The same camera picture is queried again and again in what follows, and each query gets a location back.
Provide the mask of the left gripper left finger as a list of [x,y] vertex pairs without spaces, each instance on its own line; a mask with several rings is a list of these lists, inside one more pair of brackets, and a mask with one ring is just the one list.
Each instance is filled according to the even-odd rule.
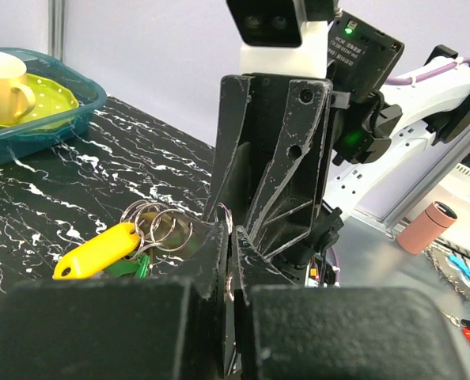
[[217,379],[229,233],[148,279],[36,281],[0,304],[0,379]]

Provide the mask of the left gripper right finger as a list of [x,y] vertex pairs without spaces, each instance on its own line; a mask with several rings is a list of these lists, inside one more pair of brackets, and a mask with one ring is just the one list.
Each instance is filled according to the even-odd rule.
[[445,318],[402,287],[306,288],[232,232],[235,329],[245,379],[465,379]]

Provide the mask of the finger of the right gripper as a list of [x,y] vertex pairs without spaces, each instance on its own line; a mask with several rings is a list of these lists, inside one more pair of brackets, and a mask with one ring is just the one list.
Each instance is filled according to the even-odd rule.
[[221,80],[214,164],[204,221],[214,220],[218,203],[233,212],[235,222],[248,222],[265,207],[267,132],[261,117],[267,111],[266,95],[265,74],[232,74]]
[[245,223],[264,257],[277,256],[310,233],[331,94],[326,79],[289,82],[275,151]]

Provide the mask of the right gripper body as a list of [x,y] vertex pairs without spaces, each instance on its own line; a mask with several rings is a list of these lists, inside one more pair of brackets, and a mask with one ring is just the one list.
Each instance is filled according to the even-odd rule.
[[340,208],[323,201],[329,165],[368,163],[389,148],[389,127],[402,112],[400,107],[390,106],[390,121],[381,120],[381,112],[386,107],[380,88],[403,50],[401,42],[345,13],[329,25],[327,76],[290,76],[290,81],[326,79],[332,83],[316,208],[309,235],[290,247],[290,275],[293,277],[305,274],[315,254],[324,254],[336,242],[343,226]]

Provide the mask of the green key tag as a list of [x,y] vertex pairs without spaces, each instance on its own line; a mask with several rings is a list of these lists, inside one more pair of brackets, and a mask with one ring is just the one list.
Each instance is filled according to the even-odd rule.
[[152,256],[143,253],[136,260],[118,260],[114,264],[107,267],[104,272],[116,278],[124,276],[133,276],[135,278],[146,278],[150,273],[150,265],[152,264]]

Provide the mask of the yellow key tag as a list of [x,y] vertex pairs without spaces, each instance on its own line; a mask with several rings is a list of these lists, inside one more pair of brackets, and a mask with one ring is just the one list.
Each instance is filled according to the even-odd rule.
[[88,279],[135,251],[141,238],[131,222],[121,222],[68,252],[52,279]]

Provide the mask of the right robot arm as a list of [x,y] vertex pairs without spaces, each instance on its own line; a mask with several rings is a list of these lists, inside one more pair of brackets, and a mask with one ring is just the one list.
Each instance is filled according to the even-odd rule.
[[230,1],[241,72],[221,81],[203,219],[219,206],[285,273],[325,254],[359,200],[414,154],[470,124],[470,59],[404,52],[335,1]]

